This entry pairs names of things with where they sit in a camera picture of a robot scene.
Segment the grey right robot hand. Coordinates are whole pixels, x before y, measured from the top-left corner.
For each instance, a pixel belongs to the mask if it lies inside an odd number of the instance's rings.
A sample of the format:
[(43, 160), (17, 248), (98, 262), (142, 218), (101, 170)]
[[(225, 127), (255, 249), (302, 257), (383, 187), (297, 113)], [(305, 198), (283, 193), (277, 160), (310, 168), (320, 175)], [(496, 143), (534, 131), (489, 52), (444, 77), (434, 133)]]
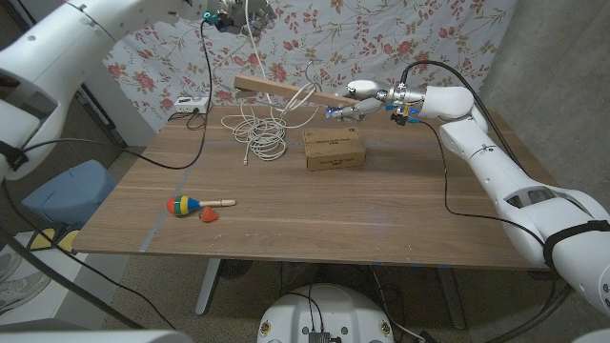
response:
[(379, 91), (388, 91), (392, 86), (376, 80), (354, 80), (335, 92), (335, 96), (356, 100), (352, 105), (329, 107), (325, 112), (327, 119), (340, 122), (361, 121), (368, 113), (377, 111), (383, 102), (377, 99)]

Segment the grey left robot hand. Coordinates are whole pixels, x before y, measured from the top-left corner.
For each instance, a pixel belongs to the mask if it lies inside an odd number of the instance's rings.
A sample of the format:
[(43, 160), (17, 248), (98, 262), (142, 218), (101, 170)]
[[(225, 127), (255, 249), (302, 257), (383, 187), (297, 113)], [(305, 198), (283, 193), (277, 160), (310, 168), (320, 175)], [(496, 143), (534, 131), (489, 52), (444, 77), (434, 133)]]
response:
[(275, 25), (277, 15), (267, 0), (227, 0), (222, 2), (219, 31), (258, 36)]

